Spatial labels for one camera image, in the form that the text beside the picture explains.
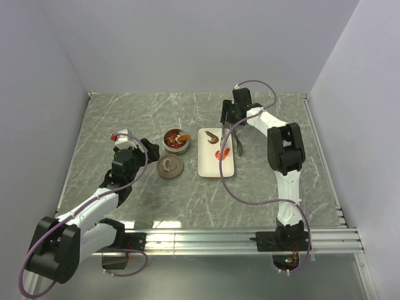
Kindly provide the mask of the brown round lunch box lid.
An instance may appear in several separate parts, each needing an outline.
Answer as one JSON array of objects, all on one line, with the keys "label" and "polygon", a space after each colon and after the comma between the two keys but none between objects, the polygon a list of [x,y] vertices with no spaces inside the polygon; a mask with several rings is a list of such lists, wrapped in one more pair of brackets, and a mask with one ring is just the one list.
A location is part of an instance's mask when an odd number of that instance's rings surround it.
[{"label": "brown round lunch box lid", "polygon": [[156,171],[163,179],[175,179],[184,170],[183,160],[175,154],[167,154],[159,158]]}]

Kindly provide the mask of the orange fried food piece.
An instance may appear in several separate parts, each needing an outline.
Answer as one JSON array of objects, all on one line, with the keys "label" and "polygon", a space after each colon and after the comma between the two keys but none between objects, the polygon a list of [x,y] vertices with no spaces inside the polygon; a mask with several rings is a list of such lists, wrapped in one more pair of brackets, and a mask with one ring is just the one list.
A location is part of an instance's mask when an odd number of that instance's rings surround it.
[{"label": "orange fried food piece", "polygon": [[190,135],[181,135],[181,136],[179,136],[178,138],[177,138],[177,142],[179,142],[179,143],[183,143],[183,142],[186,142],[186,141],[188,141],[188,140],[190,140]]}]

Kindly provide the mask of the grey raw shrimp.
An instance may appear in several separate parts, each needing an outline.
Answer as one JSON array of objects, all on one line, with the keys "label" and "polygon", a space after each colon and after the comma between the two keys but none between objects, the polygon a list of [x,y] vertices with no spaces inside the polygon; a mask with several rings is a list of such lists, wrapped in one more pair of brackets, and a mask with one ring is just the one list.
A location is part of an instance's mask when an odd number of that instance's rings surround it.
[{"label": "grey raw shrimp", "polygon": [[205,133],[206,133],[206,136],[207,136],[207,141],[208,141],[208,143],[210,143],[210,144],[216,144],[216,143],[219,142],[219,138],[218,138],[217,135],[213,134],[213,133],[210,132],[210,131],[205,131]]}]

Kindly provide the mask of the steel serving tongs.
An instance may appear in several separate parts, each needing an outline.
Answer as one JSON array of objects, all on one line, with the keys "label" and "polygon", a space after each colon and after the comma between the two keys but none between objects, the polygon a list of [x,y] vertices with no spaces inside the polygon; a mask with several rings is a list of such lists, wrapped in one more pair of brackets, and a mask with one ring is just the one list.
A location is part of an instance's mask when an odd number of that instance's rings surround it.
[{"label": "steel serving tongs", "polygon": [[233,129],[233,125],[227,123],[226,121],[223,121],[221,123],[221,138],[219,140],[220,149],[223,148],[223,144],[226,139],[226,125],[229,126],[229,131],[231,131],[230,136],[232,137],[232,140],[234,141],[234,143],[236,145],[236,152],[237,152],[238,156],[242,156],[243,152],[244,152],[243,144],[240,142],[238,135],[236,133],[236,130]]}]

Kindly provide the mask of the red cooked shrimp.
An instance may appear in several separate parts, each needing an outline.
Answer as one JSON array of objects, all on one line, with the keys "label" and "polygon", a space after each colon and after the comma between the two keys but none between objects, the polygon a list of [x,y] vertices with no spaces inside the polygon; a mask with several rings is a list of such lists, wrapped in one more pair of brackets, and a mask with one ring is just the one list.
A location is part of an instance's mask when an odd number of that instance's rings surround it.
[{"label": "red cooked shrimp", "polygon": [[225,160],[230,152],[231,152],[231,148],[227,147],[227,148],[224,148],[223,151],[222,150],[216,151],[215,152],[215,157],[218,160],[220,160],[220,159]]}]

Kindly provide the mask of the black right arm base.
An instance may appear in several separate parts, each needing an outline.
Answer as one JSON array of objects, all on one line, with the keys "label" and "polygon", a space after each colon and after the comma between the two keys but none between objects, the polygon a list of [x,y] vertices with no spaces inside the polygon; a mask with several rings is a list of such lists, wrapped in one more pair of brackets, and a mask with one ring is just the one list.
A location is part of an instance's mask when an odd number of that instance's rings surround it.
[{"label": "black right arm base", "polygon": [[280,273],[286,274],[303,266],[300,252],[305,252],[308,258],[312,249],[311,237],[307,231],[291,232],[276,228],[274,232],[258,231],[249,240],[256,243],[257,252],[271,253],[274,267]]}]

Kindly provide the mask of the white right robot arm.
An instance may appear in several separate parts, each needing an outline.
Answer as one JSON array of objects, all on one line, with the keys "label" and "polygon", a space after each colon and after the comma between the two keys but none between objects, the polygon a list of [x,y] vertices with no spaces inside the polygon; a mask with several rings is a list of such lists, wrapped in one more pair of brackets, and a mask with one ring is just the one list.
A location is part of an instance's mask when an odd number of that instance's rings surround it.
[{"label": "white right robot arm", "polygon": [[291,249],[298,241],[294,230],[304,231],[307,217],[300,207],[299,179],[306,160],[303,137],[299,124],[288,123],[267,112],[266,107],[253,104],[250,99],[222,102],[221,124],[229,123],[231,128],[222,137],[221,149],[226,148],[225,140],[234,133],[236,127],[248,124],[264,134],[267,139],[267,161],[274,171],[277,181],[278,198],[263,202],[248,202],[238,198],[225,183],[222,164],[219,173],[225,190],[240,203],[260,206],[278,204],[277,227],[282,229],[275,235],[276,244],[284,250]]}]

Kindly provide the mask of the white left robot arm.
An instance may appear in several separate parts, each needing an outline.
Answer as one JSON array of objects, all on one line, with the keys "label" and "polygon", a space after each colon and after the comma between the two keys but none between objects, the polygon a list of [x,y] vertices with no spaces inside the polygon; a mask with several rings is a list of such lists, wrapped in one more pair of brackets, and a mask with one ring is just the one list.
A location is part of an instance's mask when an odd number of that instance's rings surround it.
[{"label": "white left robot arm", "polygon": [[131,238],[125,225],[106,217],[130,195],[148,164],[160,158],[159,146],[140,139],[116,145],[111,168],[94,194],[57,218],[42,218],[35,229],[23,269],[55,283],[68,282],[79,264],[104,248],[142,253],[145,234]]}]

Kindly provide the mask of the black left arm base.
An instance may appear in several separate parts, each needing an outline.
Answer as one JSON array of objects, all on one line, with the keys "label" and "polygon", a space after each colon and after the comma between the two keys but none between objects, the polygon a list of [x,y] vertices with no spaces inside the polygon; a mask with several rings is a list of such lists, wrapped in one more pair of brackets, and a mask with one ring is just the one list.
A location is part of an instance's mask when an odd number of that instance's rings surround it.
[{"label": "black left arm base", "polygon": [[[118,257],[102,257],[103,271],[111,276],[124,278],[140,273],[148,264],[148,255],[144,252],[147,234],[144,232],[127,232],[125,225],[119,221],[104,218],[100,220],[100,224],[111,226],[116,230],[114,241],[102,248],[101,251],[106,253],[123,253]],[[129,262],[130,254],[141,254],[144,256],[143,265],[136,271],[127,274],[116,274],[112,270],[124,270]]]}]

